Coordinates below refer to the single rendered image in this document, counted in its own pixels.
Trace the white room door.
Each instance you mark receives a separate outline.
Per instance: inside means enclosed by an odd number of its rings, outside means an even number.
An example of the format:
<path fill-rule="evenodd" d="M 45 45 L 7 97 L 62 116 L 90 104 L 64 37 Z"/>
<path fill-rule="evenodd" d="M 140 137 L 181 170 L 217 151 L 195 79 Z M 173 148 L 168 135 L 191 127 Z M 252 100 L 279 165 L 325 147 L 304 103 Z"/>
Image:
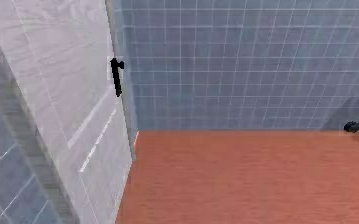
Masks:
<path fill-rule="evenodd" d="M 0 224 L 115 224 L 132 163 L 112 0 L 0 0 Z"/>

